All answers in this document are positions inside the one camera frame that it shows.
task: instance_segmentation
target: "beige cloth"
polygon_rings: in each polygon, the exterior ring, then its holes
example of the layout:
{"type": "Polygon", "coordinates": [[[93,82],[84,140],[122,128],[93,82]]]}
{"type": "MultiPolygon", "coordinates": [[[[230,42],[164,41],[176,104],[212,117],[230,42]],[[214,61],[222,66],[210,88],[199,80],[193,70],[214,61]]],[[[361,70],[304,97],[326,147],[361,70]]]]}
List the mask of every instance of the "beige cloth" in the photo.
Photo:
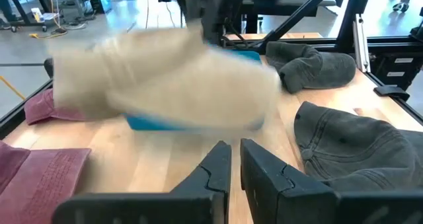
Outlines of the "beige cloth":
{"type": "Polygon", "coordinates": [[[201,28],[137,31],[54,56],[55,106],[87,118],[142,114],[183,126],[247,128],[273,110],[274,69],[203,44],[201,28]]]}

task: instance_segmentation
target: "baseball cap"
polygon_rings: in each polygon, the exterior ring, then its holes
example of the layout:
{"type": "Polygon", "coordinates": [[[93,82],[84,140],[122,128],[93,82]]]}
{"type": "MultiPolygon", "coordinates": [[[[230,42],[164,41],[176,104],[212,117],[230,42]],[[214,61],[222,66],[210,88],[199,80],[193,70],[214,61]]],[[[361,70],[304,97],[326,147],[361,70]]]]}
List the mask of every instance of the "baseball cap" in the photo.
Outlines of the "baseball cap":
{"type": "Polygon", "coordinates": [[[304,102],[294,122],[305,173],[336,191],[422,184],[423,135],[373,118],[304,102]]]}
{"type": "Polygon", "coordinates": [[[47,89],[30,98],[24,105],[28,125],[46,121],[48,118],[58,118],[70,121],[84,121],[84,116],[71,108],[55,108],[53,89],[47,89]]]}
{"type": "Polygon", "coordinates": [[[347,85],[356,74],[354,59],[341,53],[318,52],[305,44],[269,42],[269,65],[278,70],[282,85],[290,93],[305,89],[332,89],[347,85]]]}
{"type": "Polygon", "coordinates": [[[90,149],[28,150],[0,141],[0,223],[50,223],[73,195],[90,149]]]}

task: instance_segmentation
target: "concrete floor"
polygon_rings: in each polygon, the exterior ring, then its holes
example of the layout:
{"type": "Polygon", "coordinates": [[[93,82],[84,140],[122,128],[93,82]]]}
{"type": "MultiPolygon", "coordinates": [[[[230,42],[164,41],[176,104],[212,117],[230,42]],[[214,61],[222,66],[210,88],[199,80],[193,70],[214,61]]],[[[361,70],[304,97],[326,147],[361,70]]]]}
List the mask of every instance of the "concrete floor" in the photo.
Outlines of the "concrete floor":
{"type": "MultiPolygon", "coordinates": [[[[406,36],[411,28],[418,26],[422,20],[418,16],[423,2],[412,0],[410,9],[406,13],[392,11],[392,6],[398,0],[369,0],[365,10],[365,24],[369,36],[406,36]]],[[[97,15],[84,30],[69,31],[65,36],[49,40],[29,38],[30,33],[48,35],[41,28],[22,28],[17,33],[0,31],[0,64],[5,63],[42,63],[49,52],[55,48],[66,46],[89,47],[107,37],[117,33],[125,33],[127,29],[179,27],[180,11],[175,2],[158,3],[157,0],[113,0],[113,9],[106,15],[97,15]]],[[[31,8],[36,3],[25,5],[31,8]]],[[[332,11],[320,7],[317,16],[304,18],[290,32],[318,32],[323,37],[336,38],[342,22],[346,1],[340,9],[332,11]]],[[[66,18],[72,18],[75,11],[64,11],[66,18]]],[[[266,33],[279,26],[287,17],[264,16],[260,32],[266,33]]],[[[43,67],[0,67],[0,76],[4,76],[10,84],[17,88],[24,96],[29,96],[48,80],[43,67]]],[[[410,104],[423,114],[423,75],[418,75],[409,91],[410,104]]],[[[11,92],[5,85],[0,84],[0,117],[16,106],[21,99],[11,92]]]]}

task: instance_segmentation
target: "blue object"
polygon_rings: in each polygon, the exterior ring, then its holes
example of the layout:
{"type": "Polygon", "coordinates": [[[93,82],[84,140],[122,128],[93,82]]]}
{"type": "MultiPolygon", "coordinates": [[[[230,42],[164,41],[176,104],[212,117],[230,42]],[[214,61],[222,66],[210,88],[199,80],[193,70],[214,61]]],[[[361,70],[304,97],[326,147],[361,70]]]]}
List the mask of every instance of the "blue object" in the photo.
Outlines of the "blue object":
{"type": "Polygon", "coordinates": [[[258,61],[261,63],[260,54],[257,52],[252,51],[240,51],[240,50],[231,50],[230,52],[234,52],[235,54],[239,54],[243,57],[252,59],[254,61],[258,61]]]}
{"type": "MultiPolygon", "coordinates": [[[[260,54],[257,52],[251,51],[239,51],[239,50],[228,50],[229,52],[239,54],[243,57],[261,62],[260,54]]],[[[129,114],[124,114],[126,121],[130,125],[131,129],[136,131],[142,130],[155,130],[155,131],[187,131],[187,130],[206,130],[207,128],[193,128],[189,126],[184,126],[178,124],[177,122],[166,121],[162,118],[156,118],[149,116],[147,114],[138,114],[137,116],[132,116],[129,114]]],[[[249,130],[258,130],[262,127],[264,120],[259,121],[255,124],[251,124],[249,130]]]]}

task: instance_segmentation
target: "black stand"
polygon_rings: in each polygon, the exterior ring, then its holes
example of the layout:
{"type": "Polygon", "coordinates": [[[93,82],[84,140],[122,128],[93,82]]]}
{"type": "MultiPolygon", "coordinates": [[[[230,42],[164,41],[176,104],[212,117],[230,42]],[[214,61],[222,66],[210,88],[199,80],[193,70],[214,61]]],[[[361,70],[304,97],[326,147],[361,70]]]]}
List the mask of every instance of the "black stand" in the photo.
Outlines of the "black stand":
{"type": "MultiPolygon", "coordinates": [[[[47,31],[47,26],[44,22],[36,22],[34,19],[28,17],[24,9],[22,8],[22,5],[20,4],[19,0],[12,0],[12,1],[15,4],[16,8],[18,9],[18,12],[23,20],[23,22],[10,22],[12,26],[11,28],[12,32],[16,32],[17,27],[20,27],[20,26],[41,26],[44,32],[47,31]]],[[[45,13],[50,13],[52,11],[51,8],[49,8],[48,6],[48,3],[47,3],[48,0],[39,0],[39,1],[45,13]]]]}

